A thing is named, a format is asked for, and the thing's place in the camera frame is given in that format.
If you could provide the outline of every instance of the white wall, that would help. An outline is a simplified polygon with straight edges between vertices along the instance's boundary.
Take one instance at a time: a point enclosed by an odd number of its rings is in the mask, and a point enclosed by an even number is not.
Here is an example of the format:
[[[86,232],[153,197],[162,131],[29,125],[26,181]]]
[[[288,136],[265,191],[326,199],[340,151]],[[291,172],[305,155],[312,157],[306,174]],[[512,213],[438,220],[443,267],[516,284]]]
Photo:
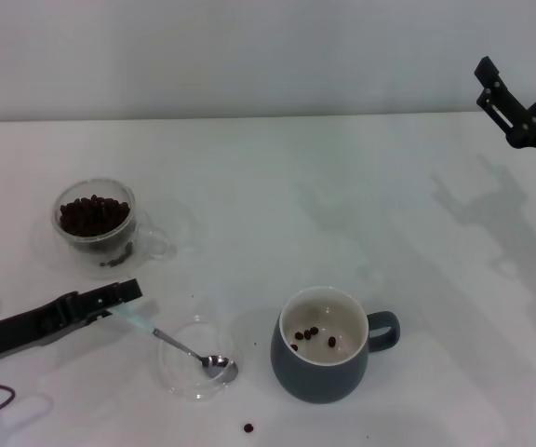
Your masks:
[[[0,0],[0,120],[475,110],[536,100],[536,0]]]

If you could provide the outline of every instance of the white tabletop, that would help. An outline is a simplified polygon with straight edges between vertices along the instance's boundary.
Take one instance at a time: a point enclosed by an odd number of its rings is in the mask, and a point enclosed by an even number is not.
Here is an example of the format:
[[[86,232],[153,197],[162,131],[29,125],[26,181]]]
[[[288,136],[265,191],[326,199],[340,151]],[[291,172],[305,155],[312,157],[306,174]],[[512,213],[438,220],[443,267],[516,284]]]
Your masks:
[[[48,221],[94,176],[129,185],[178,249],[133,273],[133,307],[167,330],[214,314],[241,374],[177,399],[155,341],[107,318],[0,361],[18,391],[0,447],[536,447],[536,150],[485,115],[0,124],[0,318],[100,285],[66,268]],[[270,366],[279,307],[312,285],[402,327],[330,405]]]

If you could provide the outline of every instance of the spoon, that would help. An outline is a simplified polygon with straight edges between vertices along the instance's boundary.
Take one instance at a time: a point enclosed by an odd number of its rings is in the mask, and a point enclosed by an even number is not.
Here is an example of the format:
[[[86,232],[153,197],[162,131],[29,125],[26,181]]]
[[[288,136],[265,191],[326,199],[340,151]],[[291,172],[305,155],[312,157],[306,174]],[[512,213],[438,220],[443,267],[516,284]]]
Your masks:
[[[111,307],[109,311],[114,315],[118,315],[120,317],[125,318],[128,322],[130,322],[137,328],[143,330],[144,332],[149,333],[156,338],[161,339],[163,342],[169,343],[170,345],[178,348],[184,353],[198,359],[202,364],[202,370],[210,379],[214,379],[219,374],[224,372],[221,377],[221,382],[223,384],[228,384],[230,382],[233,382],[239,374],[239,369],[237,368],[237,364],[234,361],[231,361],[223,356],[202,357],[196,354],[186,345],[181,344],[173,337],[162,332],[160,329],[155,328],[148,321],[145,321],[143,318],[140,318],[138,315],[129,311],[126,305],[116,305],[115,307]]]
[[[223,371],[225,371],[225,375],[221,378],[222,382],[224,384],[228,384],[229,382],[233,382],[233,380],[237,377],[239,374],[239,370],[237,368],[237,365],[234,361],[230,361],[226,357],[223,356],[208,356],[208,357],[202,357],[198,354],[196,354],[192,349],[187,347],[186,345],[181,344],[177,340],[175,340],[173,337],[165,334],[160,329],[154,328],[153,335],[157,338],[160,338],[163,342],[167,342],[172,346],[175,346],[176,348],[180,349],[186,354],[189,354],[192,357],[195,357],[196,359],[200,360],[200,363],[202,363],[202,369],[204,370],[204,373],[206,375],[213,379]]]

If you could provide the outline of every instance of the gray mug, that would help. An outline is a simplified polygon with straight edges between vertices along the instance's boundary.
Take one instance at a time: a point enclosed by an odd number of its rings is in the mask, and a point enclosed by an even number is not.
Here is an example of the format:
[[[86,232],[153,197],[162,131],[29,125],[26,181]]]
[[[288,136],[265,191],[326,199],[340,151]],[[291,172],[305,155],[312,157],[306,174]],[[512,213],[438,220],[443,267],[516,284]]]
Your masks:
[[[389,330],[369,336],[369,331],[385,328]],[[292,396],[328,403],[359,385],[369,352],[394,346],[399,336],[400,324],[392,312],[366,317],[350,295],[331,287],[313,287],[291,297],[281,310],[270,360],[278,382]]]

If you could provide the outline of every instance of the clear glass dish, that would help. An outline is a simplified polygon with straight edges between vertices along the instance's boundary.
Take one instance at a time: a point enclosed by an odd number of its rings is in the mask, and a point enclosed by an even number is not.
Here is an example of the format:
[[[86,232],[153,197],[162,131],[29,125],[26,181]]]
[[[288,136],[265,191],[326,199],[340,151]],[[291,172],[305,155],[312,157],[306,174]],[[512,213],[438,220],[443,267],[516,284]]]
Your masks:
[[[239,354],[233,336],[210,318],[196,315],[194,318],[169,334],[200,356],[221,355],[231,362],[225,371],[210,379],[199,360],[162,341],[158,342],[153,363],[155,375],[168,391],[188,400],[205,400],[235,383],[225,384],[222,378],[227,369],[236,363],[240,368]]]
[[[115,229],[100,236],[80,237],[64,231],[60,225],[61,205],[93,195],[127,202],[129,215]],[[74,263],[94,278],[121,276],[148,258],[163,259],[169,255],[172,245],[167,236],[148,221],[146,213],[138,209],[131,189],[112,179],[76,183],[61,193],[51,209],[51,223],[70,248]]]

